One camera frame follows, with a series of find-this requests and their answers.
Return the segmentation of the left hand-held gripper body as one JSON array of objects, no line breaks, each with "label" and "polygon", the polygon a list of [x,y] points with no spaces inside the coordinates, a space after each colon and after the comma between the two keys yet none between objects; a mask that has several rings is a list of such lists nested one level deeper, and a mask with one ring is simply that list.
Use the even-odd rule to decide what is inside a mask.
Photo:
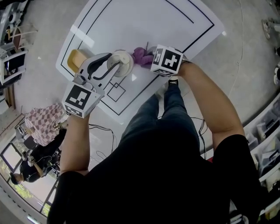
[{"label": "left hand-held gripper body", "polygon": [[68,83],[62,104],[66,112],[85,118],[105,96],[102,83],[91,78],[86,66],[81,66]]}]

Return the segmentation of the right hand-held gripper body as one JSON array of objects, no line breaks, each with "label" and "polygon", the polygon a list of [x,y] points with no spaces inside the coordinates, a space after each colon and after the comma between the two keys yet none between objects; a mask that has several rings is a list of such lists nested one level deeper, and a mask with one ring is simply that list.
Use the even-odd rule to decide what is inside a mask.
[{"label": "right hand-held gripper body", "polygon": [[157,45],[150,71],[164,77],[176,75],[182,59],[182,52],[172,47]]}]

